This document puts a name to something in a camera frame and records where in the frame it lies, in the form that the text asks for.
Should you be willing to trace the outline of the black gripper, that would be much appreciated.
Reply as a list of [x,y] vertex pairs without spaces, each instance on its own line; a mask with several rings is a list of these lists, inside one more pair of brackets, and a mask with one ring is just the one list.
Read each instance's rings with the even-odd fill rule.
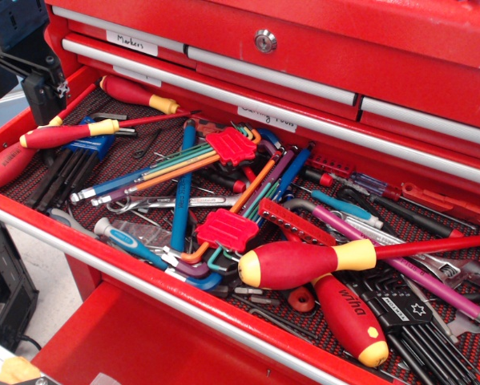
[[26,100],[37,125],[47,125],[67,107],[70,90],[61,62],[55,55],[35,64],[22,80]]

